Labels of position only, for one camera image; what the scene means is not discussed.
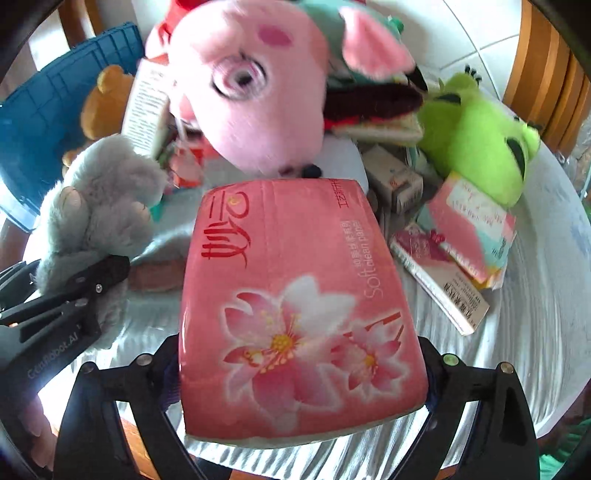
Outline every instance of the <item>yellow flower center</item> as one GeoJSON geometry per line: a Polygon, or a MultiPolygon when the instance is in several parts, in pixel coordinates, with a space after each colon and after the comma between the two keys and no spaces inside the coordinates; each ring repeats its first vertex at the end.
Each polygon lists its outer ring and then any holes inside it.
{"type": "Polygon", "coordinates": [[[373,355],[365,355],[365,358],[363,359],[363,364],[367,368],[375,367],[375,364],[376,364],[375,357],[373,355]]]}
{"type": "Polygon", "coordinates": [[[285,353],[291,350],[294,346],[293,338],[289,335],[282,333],[275,335],[271,341],[271,349],[278,353],[285,353]]]}

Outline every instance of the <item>blue plastic basket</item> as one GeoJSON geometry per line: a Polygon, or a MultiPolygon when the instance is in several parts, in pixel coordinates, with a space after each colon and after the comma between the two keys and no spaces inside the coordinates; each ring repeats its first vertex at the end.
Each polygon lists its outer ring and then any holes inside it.
{"type": "Polygon", "coordinates": [[[14,198],[0,198],[0,208],[21,228],[32,230],[43,197],[61,178],[62,155],[86,141],[80,112],[99,73],[117,64],[135,74],[143,55],[138,28],[125,23],[53,61],[1,105],[0,176],[14,198]]]}

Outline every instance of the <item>flower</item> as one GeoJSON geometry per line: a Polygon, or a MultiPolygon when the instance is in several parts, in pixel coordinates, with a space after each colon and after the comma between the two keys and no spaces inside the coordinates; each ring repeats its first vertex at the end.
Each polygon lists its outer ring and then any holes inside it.
{"type": "Polygon", "coordinates": [[[368,327],[355,327],[351,334],[343,335],[340,343],[333,347],[332,364],[348,373],[349,390],[361,386],[361,391],[369,395],[373,387],[383,393],[394,393],[393,380],[402,376],[400,366],[392,362],[398,352],[400,327],[394,340],[385,322],[376,322],[368,327]]]}
{"type": "Polygon", "coordinates": [[[295,427],[300,404],[332,407],[330,383],[319,365],[330,363],[332,341],[355,305],[348,294],[320,294],[312,276],[293,281],[280,300],[254,292],[238,293],[249,310],[227,307],[226,326],[239,345],[223,359],[239,365],[228,379],[234,398],[251,385],[256,403],[282,423],[295,427]]]}

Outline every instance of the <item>screw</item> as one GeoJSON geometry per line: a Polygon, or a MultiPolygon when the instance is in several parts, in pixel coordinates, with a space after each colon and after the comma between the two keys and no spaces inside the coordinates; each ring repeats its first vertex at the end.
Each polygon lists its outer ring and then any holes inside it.
{"type": "Polygon", "coordinates": [[[455,367],[458,363],[460,363],[460,360],[453,353],[446,353],[443,355],[443,363],[449,365],[450,367],[455,367]]]}
{"type": "Polygon", "coordinates": [[[80,370],[82,370],[82,373],[84,373],[84,374],[89,374],[94,369],[95,369],[95,365],[92,362],[86,362],[85,364],[82,364],[82,366],[80,367],[80,370]]]}
{"type": "Polygon", "coordinates": [[[152,363],[152,355],[149,353],[142,353],[138,358],[135,359],[135,363],[137,363],[141,367],[145,367],[152,363]]]}
{"type": "Polygon", "coordinates": [[[504,374],[511,374],[515,371],[515,368],[509,362],[503,362],[501,363],[501,371],[504,374]]]}

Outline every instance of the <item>red package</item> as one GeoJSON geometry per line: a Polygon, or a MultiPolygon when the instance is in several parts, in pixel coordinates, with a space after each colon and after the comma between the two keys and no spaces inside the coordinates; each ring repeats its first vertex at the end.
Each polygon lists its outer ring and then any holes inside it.
{"type": "Polygon", "coordinates": [[[205,195],[182,304],[188,434],[322,440],[420,408],[427,377],[400,279],[353,180],[261,180],[205,195]]]}

